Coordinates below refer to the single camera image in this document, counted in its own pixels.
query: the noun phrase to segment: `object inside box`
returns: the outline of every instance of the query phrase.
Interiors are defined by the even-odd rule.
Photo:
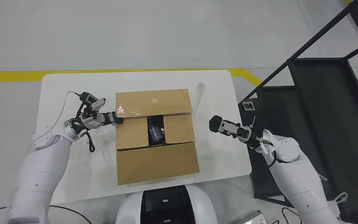
[[[164,120],[162,115],[148,116],[148,143],[149,146],[165,144]]]

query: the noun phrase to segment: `metal frame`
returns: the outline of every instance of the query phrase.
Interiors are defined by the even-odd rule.
[[[324,26],[321,30],[319,30],[310,40],[308,40],[300,49],[298,49],[289,59],[287,59],[281,66],[279,66],[275,71],[273,71],[263,82],[261,82],[261,84],[259,84],[254,90],[252,90],[240,103],[239,105],[244,101],[249,99],[253,94],[257,93],[261,88],[264,87],[265,84],[267,84],[270,80],[272,80],[277,74],[279,74],[284,68],[289,67],[290,69],[290,73],[291,76],[293,78],[293,81],[295,83],[297,83],[297,73],[295,71],[295,66],[294,66],[294,61],[296,60],[341,60],[341,61],[346,61],[348,63],[348,67],[349,66],[349,62],[348,60],[352,57],[354,57],[355,55],[358,54],[358,48],[355,49],[353,52],[349,53],[348,55],[346,55],[345,57],[341,57],[341,58],[307,58],[307,59],[303,59],[303,58],[298,58],[298,56],[300,56],[302,53],[304,53],[310,46],[312,46],[317,40],[319,40],[325,33],[327,33],[331,28],[333,28],[337,23],[339,23],[344,17],[346,17],[347,15],[351,15],[354,22],[356,23],[356,25],[358,26],[358,0],[354,0],[352,1],[346,8],[344,8],[337,16],[335,16],[328,24],[326,24],[326,26]],[[305,105],[305,100],[303,98],[303,93],[302,90],[300,88],[296,87],[296,91],[298,94],[298,98],[300,101],[300,104],[303,105],[303,113],[305,115],[306,118],[309,119],[311,118],[310,114],[309,114],[309,110],[307,108],[307,106]],[[314,135],[317,135],[317,127],[312,127],[312,133]],[[322,144],[319,141],[316,141],[315,144],[317,145],[318,150],[323,150]],[[328,171],[329,175],[328,178],[332,179],[331,177],[331,172],[329,171],[329,166],[328,163],[325,162],[325,160],[322,160],[322,165],[324,166],[324,168]],[[276,204],[280,204],[282,206],[287,206],[287,207],[293,207],[292,204],[286,199],[284,201],[281,200],[277,200],[277,199],[273,199],[270,197],[275,197],[275,196],[281,196],[281,195],[262,195],[262,194],[257,194],[255,192],[255,188],[253,187],[253,197],[256,199],[260,199],[260,200],[265,200],[267,202],[271,202],[271,203],[276,203]],[[337,186],[332,185],[332,189],[333,191],[337,192]]]
[[[319,30],[310,40],[308,40],[300,49],[298,49],[287,61],[285,61],[281,66],[279,66],[274,72],[272,72],[264,81],[262,81],[254,90],[252,90],[241,102],[240,104],[250,98],[255,94],[259,89],[261,89],[265,84],[267,84],[271,79],[273,79],[277,74],[279,74],[284,68],[286,68],[290,63],[292,63],[298,56],[305,52],[310,46],[312,46],[318,39],[320,39],[324,34],[326,34],[331,28],[333,28],[337,23],[339,23],[344,17],[349,13],[352,15],[357,15],[358,18],[358,0],[352,1],[347,7],[345,7],[337,16],[335,16],[326,26]],[[350,54],[346,55],[342,59],[348,60],[358,54],[358,49],[354,50]]]

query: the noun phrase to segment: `open cardboard box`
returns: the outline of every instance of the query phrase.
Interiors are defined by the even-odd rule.
[[[116,101],[124,118],[116,128],[119,185],[199,172],[188,90],[119,92]],[[164,129],[161,144],[148,130],[153,116]]]

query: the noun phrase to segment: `white table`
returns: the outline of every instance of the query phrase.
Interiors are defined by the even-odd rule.
[[[36,135],[50,128],[58,117],[68,91],[90,92],[106,98],[101,112],[115,110],[116,92],[189,89],[192,105],[199,82],[205,83],[199,109],[194,119],[195,145],[199,162],[198,174],[157,181],[117,184],[115,128],[108,125],[91,131],[96,151],[88,150],[88,139],[73,143],[67,170],[59,183],[52,204],[98,198],[243,176],[251,173],[246,145],[237,139],[209,131],[208,122],[220,115],[233,122],[241,122],[232,78],[228,71],[177,71],[92,74],[50,74],[41,86]],[[68,97],[60,122],[74,117],[80,101]]]

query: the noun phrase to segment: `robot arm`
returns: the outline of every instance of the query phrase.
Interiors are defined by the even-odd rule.
[[[91,129],[123,122],[122,118],[115,116],[115,112],[99,112],[105,99],[97,99],[86,92],[79,97],[82,105],[75,118],[55,125],[48,133],[32,142],[30,153],[20,170],[5,223],[50,223],[48,210],[53,193],[65,173],[71,144],[85,134],[89,136],[88,131]],[[90,145],[92,147],[89,150],[93,152],[95,148],[91,139]]]
[[[209,129],[238,138],[262,153],[277,186],[304,224],[343,223],[329,209],[319,175],[295,139],[275,136],[266,129],[241,126],[219,116],[209,121]]]

